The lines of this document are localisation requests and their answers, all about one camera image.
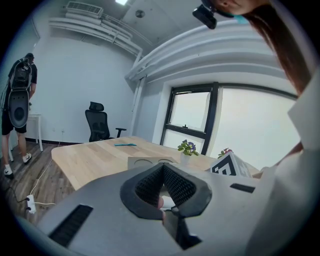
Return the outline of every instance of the sneaker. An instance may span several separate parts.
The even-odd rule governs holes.
[[[12,172],[9,164],[5,166],[3,173],[4,176],[10,180],[14,178],[14,173]]]
[[[22,157],[22,160],[24,164],[27,165],[31,160],[31,158],[32,158],[32,155],[30,153],[26,153],[26,155]]]

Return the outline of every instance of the backpack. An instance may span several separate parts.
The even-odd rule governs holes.
[[[32,64],[28,58],[22,58],[14,67],[12,77],[10,79],[11,89],[28,89],[31,85]]]
[[[15,128],[25,126],[28,120],[28,88],[31,85],[32,64],[30,64],[28,58],[20,59],[15,65],[10,78],[11,91],[8,97],[8,113],[10,121]]]

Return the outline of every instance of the wooden floor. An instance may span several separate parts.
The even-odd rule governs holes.
[[[12,187],[15,190],[18,201],[30,195],[31,190],[37,183],[40,175],[47,168],[52,160],[51,150],[58,145],[43,144],[43,152],[40,151],[38,144],[26,142],[28,153],[32,154],[32,159],[25,165],[22,160],[19,148],[16,146],[13,151],[14,162],[10,163],[14,174],[14,179],[9,180],[4,176],[4,164],[1,159],[0,185],[2,190]],[[39,180],[32,194],[35,202],[40,203],[59,203],[63,198],[71,194],[74,188],[63,174],[61,169],[52,161],[45,174]],[[27,208],[27,201],[17,203],[12,189],[6,192],[5,198],[12,212],[20,217],[24,217],[32,224],[37,224],[43,215],[54,205],[36,205],[36,213],[30,214]]]

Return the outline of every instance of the power strip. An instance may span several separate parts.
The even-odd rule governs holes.
[[[30,208],[29,213],[34,214],[37,211],[36,204],[35,204],[35,198],[32,194],[28,195],[26,198],[29,199],[26,201],[28,204],[28,207]]]

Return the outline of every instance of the white flower pot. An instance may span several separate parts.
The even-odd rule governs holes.
[[[181,153],[180,155],[180,164],[183,166],[188,166],[190,161],[191,155],[185,155],[184,153]]]

